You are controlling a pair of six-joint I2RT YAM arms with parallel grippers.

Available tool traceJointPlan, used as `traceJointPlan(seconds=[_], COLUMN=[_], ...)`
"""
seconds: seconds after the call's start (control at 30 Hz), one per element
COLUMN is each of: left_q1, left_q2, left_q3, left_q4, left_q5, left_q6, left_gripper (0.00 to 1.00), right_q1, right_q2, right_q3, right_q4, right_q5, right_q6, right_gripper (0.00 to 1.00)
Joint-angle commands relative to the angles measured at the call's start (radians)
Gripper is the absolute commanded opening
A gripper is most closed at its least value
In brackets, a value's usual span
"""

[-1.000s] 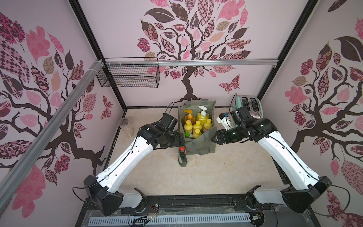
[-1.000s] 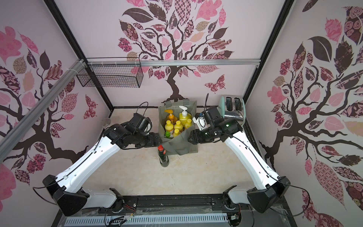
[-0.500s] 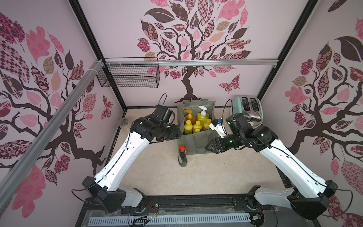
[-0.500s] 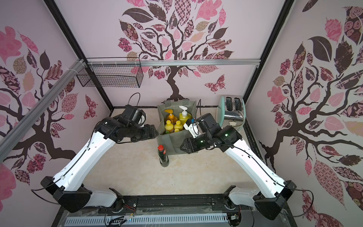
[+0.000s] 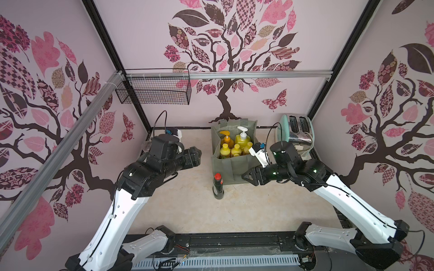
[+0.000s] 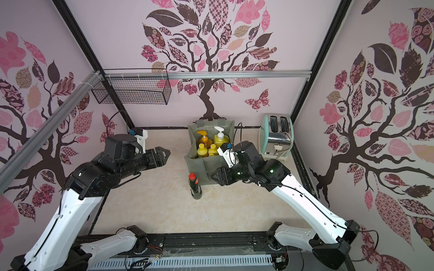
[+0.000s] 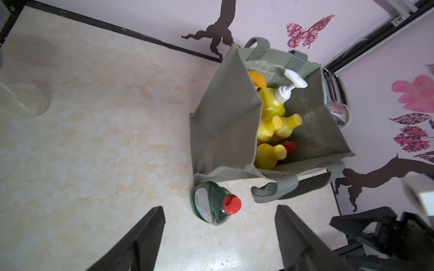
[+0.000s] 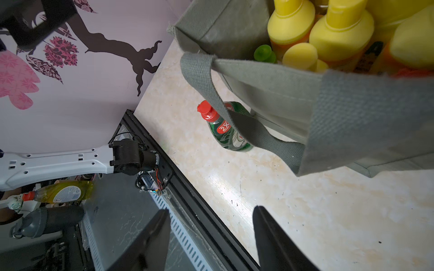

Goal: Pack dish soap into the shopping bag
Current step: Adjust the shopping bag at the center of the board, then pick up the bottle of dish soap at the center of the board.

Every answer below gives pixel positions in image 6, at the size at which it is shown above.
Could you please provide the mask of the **green fabric shopping bag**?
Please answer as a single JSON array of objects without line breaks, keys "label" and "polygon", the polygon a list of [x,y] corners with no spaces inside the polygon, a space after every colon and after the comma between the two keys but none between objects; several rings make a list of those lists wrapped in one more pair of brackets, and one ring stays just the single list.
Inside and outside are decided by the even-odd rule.
[{"label": "green fabric shopping bag", "polygon": [[188,126],[191,147],[184,156],[184,160],[189,173],[194,173],[196,175],[198,183],[201,186],[216,185],[217,183],[211,179],[210,175],[219,167],[227,165],[225,159],[219,155],[201,158],[197,153],[198,141],[201,137],[197,132],[206,131],[209,139],[213,140],[214,136],[218,134],[218,131],[214,128],[215,126],[222,127],[224,129],[224,135],[227,135],[231,142],[234,141],[235,122],[233,120],[197,120],[194,124]]}]

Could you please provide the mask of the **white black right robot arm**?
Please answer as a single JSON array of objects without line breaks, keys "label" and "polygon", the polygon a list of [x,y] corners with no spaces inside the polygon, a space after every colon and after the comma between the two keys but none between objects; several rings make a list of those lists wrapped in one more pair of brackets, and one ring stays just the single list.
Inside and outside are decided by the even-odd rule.
[{"label": "white black right robot arm", "polygon": [[333,270],[351,261],[351,244],[363,232],[360,225],[331,212],[281,161],[264,160],[249,141],[238,145],[223,143],[218,148],[218,155],[224,158],[226,165],[211,174],[212,180],[220,186],[239,181],[256,184],[289,204],[310,225],[310,228],[302,229],[275,222],[266,233],[269,248],[280,251],[294,247],[308,251]]}]

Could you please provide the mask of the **orange bottle yellow cap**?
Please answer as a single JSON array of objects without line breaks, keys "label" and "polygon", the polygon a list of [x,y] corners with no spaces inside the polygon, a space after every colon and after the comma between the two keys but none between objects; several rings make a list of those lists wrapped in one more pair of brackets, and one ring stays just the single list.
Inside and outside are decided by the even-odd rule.
[{"label": "orange bottle yellow cap", "polygon": [[213,156],[218,156],[218,148],[215,144],[211,144],[210,148],[208,149],[208,156],[209,157],[213,157]]},{"label": "orange bottle yellow cap", "polygon": [[206,157],[208,157],[208,155],[209,155],[209,153],[208,153],[208,149],[206,148],[206,146],[205,146],[204,143],[200,143],[200,144],[198,145],[198,148],[197,148],[197,155],[198,155],[198,157],[200,157],[200,158],[206,158]]}]

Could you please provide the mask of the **large orange pump soap bottle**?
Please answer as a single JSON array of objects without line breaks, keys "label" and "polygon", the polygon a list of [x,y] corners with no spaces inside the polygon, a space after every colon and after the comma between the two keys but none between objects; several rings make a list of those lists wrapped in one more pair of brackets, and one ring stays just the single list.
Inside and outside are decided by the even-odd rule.
[{"label": "large orange pump soap bottle", "polygon": [[208,133],[205,130],[197,131],[197,134],[200,135],[200,138],[197,141],[197,145],[203,144],[207,149],[211,147],[213,141],[210,137],[208,137]]}]

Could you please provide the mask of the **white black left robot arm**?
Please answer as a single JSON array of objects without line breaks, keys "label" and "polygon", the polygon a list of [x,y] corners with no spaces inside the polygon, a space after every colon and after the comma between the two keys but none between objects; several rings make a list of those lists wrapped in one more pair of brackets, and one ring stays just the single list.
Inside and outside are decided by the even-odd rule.
[{"label": "white black left robot arm", "polygon": [[145,149],[141,135],[117,134],[105,140],[105,149],[77,167],[67,179],[59,207],[41,237],[25,255],[11,262],[14,271],[86,271],[117,254],[141,254],[148,248],[147,234],[133,225],[96,242],[76,245],[90,213],[112,189],[167,163],[170,151]]}]

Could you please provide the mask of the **yellow pump soap bottle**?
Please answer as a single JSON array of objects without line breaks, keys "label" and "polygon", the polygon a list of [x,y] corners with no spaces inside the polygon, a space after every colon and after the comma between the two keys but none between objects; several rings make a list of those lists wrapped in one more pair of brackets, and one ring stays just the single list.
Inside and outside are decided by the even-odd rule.
[{"label": "yellow pump soap bottle", "polygon": [[217,149],[224,143],[230,143],[230,138],[224,133],[223,127],[215,126],[214,129],[217,131],[217,134],[214,136],[214,144]]}]

